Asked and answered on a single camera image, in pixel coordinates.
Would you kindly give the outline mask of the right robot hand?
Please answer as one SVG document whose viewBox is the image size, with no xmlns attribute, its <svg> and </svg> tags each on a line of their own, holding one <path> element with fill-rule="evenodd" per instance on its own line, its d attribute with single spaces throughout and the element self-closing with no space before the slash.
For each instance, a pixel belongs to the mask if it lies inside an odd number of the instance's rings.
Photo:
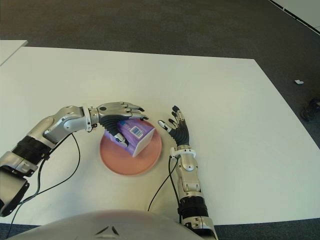
<svg viewBox="0 0 320 240">
<path fill-rule="evenodd" d="M 163 120 L 158 120 L 158 124 L 162 127 L 168 134 L 174 139 L 177 146 L 189 146 L 190 145 L 190 135 L 187 127 L 186 119 L 176 105 L 172 107 L 172 116 L 174 119 L 169 118 L 166 123 Z"/>
</svg>

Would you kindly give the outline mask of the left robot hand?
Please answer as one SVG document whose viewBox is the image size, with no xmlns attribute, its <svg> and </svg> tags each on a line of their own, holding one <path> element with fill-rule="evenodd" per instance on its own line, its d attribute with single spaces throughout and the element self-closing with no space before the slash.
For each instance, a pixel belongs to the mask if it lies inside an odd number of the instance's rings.
<svg viewBox="0 0 320 240">
<path fill-rule="evenodd" d="M 118 122 L 131 119 L 148 120 L 149 118 L 143 114 L 144 111 L 141 106 L 129 102 L 104 103 L 97 107 L 98 123 L 126 148 L 129 142 L 119 130 Z"/>
</svg>

